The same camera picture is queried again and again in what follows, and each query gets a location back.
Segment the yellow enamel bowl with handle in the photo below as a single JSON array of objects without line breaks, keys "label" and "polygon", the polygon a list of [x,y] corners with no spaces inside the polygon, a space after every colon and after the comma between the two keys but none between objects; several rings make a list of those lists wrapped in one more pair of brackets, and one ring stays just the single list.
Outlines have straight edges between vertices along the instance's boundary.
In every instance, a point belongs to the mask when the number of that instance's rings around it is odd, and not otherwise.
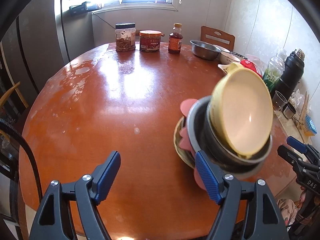
[{"label": "yellow enamel bowl with handle", "polygon": [[272,100],[261,77],[240,63],[225,66],[209,104],[215,134],[229,150],[249,159],[268,141],[273,122]]}]

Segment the wooden chair left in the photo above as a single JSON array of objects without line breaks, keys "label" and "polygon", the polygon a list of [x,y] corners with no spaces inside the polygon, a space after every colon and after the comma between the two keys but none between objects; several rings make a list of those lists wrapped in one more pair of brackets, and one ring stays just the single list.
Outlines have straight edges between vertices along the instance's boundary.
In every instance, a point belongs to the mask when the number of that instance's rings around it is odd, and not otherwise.
[{"label": "wooden chair left", "polygon": [[27,103],[27,101],[25,100],[24,96],[22,95],[22,93],[20,92],[20,90],[18,89],[19,85],[21,83],[18,82],[16,84],[14,84],[9,90],[7,90],[2,96],[1,96],[1,99],[0,99],[0,107],[2,108],[5,103],[7,102],[7,100],[9,99],[9,97],[11,96],[11,94],[13,92],[16,92],[18,97],[20,98],[21,102],[24,104],[25,108],[28,108],[29,105]]}]

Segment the wooden chair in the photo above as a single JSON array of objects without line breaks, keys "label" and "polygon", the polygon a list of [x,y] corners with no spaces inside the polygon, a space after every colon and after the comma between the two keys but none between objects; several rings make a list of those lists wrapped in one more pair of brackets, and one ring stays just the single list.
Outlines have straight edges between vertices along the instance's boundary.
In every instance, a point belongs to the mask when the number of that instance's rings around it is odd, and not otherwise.
[{"label": "wooden chair", "polygon": [[16,84],[14,84],[9,90],[7,90],[2,96],[1,96],[1,99],[0,99],[0,107],[2,108],[5,103],[7,102],[7,100],[9,99],[9,97],[11,96],[11,94],[13,92],[16,92],[18,97],[20,98],[21,102],[24,104],[25,108],[28,108],[29,105],[27,103],[27,101],[25,100],[24,96],[22,95],[22,93],[20,92],[20,90],[18,89],[19,85],[21,83],[18,82]]},{"label": "wooden chair", "polygon": [[201,27],[200,40],[206,43],[221,46],[230,51],[233,51],[235,44],[234,35],[204,25]]}]

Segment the steel bowl wide rim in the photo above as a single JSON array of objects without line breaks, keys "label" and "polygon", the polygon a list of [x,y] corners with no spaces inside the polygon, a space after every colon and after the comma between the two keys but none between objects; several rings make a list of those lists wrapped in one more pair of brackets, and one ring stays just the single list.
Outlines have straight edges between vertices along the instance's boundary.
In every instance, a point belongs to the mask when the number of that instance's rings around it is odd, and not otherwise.
[{"label": "steel bowl wide rim", "polygon": [[204,121],[204,107],[208,102],[210,102],[211,97],[205,96],[199,99],[190,109],[187,117],[187,129],[191,145],[195,152],[203,150],[209,160],[218,165],[225,173],[230,173],[236,176],[238,179],[247,179],[249,177],[255,176],[262,169],[263,163],[257,166],[251,167],[232,167],[228,165],[223,165],[218,162],[213,155],[208,151],[206,147],[206,142],[204,140],[203,134],[203,121]]}]

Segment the red tissue pack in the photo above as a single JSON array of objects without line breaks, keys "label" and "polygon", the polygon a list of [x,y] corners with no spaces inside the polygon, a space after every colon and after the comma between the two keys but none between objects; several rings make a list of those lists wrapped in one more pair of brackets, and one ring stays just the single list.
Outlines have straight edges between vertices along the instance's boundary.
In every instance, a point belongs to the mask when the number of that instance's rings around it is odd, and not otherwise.
[{"label": "red tissue pack", "polygon": [[243,67],[252,70],[256,74],[258,74],[261,78],[263,78],[263,76],[261,75],[261,71],[259,70],[259,68],[253,62],[251,62],[249,60],[241,60],[240,64]]}]

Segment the steel bowl small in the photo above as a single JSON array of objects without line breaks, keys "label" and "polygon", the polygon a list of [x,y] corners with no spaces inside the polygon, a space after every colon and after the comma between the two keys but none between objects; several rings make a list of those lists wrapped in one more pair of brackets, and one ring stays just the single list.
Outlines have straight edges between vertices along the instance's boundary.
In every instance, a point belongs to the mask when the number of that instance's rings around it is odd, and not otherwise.
[{"label": "steel bowl small", "polygon": [[266,144],[259,152],[251,156],[249,159],[242,158],[233,150],[229,150],[224,146],[215,134],[209,118],[209,105],[210,102],[208,102],[204,107],[203,134],[206,147],[213,157],[223,165],[232,167],[251,167],[263,163],[272,150],[272,135],[269,136]]}]

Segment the brown sauce bottle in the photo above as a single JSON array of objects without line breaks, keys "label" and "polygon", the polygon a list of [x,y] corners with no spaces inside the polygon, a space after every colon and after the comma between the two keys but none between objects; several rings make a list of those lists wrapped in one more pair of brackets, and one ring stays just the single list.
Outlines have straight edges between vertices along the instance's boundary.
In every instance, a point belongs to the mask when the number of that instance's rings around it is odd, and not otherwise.
[{"label": "brown sauce bottle", "polygon": [[169,45],[168,52],[171,54],[179,54],[181,52],[181,45],[183,36],[182,32],[182,24],[174,23],[172,33],[169,35]]}]

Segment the white dish with noodles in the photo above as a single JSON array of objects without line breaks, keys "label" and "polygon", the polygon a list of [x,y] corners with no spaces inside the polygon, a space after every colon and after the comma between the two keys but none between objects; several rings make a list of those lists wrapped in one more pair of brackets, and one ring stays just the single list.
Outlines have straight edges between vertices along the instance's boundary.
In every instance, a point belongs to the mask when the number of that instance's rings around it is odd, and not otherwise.
[{"label": "white dish with noodles", "polygon": [[228,74],[229,64],[218,64],[217,67],[225,74]]}]

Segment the white ceramic bowl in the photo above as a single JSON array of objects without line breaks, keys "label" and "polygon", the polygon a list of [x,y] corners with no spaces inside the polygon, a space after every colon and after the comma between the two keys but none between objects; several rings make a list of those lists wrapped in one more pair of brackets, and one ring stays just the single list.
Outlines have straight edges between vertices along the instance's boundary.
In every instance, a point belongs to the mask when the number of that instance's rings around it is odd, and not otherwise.
[{"label": "white ceramic bowl", "polygon": [[240,63],[240,59],[231,53],[227,53],[225,51],[221,51],[220,53],[220,62],[222,64],[231,64],[231,63]]}]

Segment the wooden clothespins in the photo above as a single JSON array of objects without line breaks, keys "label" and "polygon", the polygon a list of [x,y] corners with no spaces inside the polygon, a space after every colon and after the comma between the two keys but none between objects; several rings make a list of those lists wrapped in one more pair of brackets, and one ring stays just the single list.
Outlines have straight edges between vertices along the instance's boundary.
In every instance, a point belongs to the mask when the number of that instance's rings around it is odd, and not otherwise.
[{"label": "wooden clothespins", "polygon": [[299,117],[298,123],[297,123],[297,128],[298,129],[302,129],[304,124],[305,124],[305,117],[306,117],[307,110],[308,110],[309,96],[310,96],[309,93],[306,92],[305,93],[303,107],[302,107],[302,111],[301,111],[301,114],[300,114],[300,117]]}]

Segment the salmon pink plastic plate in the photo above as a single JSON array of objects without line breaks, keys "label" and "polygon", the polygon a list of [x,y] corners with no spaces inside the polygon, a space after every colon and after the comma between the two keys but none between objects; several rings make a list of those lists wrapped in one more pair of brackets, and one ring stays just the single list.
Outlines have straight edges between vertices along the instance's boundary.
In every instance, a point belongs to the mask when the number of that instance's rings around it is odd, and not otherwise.
[{"label": "salmon pink plastic plate", "polygon": [[[191,142],[190,142],[190,139],[189,139],[189,135],[188,135],[188,129],[187,129],[187,117],[188,117],[188,114],[189,114],[189,111],[191,109],[191,107],[197,102],[197,99],[186,99],[184,101],[181,102],[180,104],[180,110],[181,110],[181,113],[183,114],[184,116],[184,125],[183,127],[181,128],[180,130],[180,136],[182,137],[182,141],[179,143],[179,146],[181,149],[185,150],[185,151],[188,151],[191,153],[191,156],[192,158],[195,157],[195,151],[191,145]],[[194,178],[195,178],[195,181],[197,183],[197,185],[205,190],[205,186],[200,178],[200,175],[197,171],[196,168],[194,168]]]}]

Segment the green label plastic bottle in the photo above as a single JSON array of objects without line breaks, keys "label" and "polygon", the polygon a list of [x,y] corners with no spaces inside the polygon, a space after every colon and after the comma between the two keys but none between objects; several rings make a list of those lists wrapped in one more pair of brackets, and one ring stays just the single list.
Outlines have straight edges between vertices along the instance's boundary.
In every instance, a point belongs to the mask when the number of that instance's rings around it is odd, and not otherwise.
[{"label": "green label plastic bottle", "polygon": [[263,75],[263,81],[267,86],[269,92],[272,91],[275,84],[280,79],[285,70],[286,50],[281,48],[276,55],[269,59],[267,68]]}]

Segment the wooden chair far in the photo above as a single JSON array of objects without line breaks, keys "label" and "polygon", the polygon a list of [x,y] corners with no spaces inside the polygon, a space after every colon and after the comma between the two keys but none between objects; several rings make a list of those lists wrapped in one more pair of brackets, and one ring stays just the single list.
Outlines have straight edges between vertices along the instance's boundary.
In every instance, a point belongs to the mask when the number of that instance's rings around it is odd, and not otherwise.
[{"label": "wooden chair far", "polygon": [[204,25],[201,27],[200,40],[206,43],[221,46],[230,51],[233,51],[235,44],[234,35]]}]

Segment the red jar orange lid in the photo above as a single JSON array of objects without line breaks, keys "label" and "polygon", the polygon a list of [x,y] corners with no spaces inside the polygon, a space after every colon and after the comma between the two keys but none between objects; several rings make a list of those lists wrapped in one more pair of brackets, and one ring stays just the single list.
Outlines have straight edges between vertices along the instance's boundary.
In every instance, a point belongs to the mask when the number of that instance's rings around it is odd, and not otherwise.
[{"label": "red jar orange lid", "polygon": [[142,52],[159,52],[162,32],[142,30],[139,32],[139,50]]}]

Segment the clear jar black lid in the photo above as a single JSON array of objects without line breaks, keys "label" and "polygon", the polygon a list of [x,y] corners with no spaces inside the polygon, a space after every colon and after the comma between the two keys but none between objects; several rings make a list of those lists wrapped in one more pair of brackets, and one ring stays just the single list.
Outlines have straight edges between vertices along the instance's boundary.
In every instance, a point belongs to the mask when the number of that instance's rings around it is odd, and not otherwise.
[{"label": "clear jar black lid", "polygon": [[127,52],[136,48],[136,24],[117,23],[115,24],[116,51]]}]

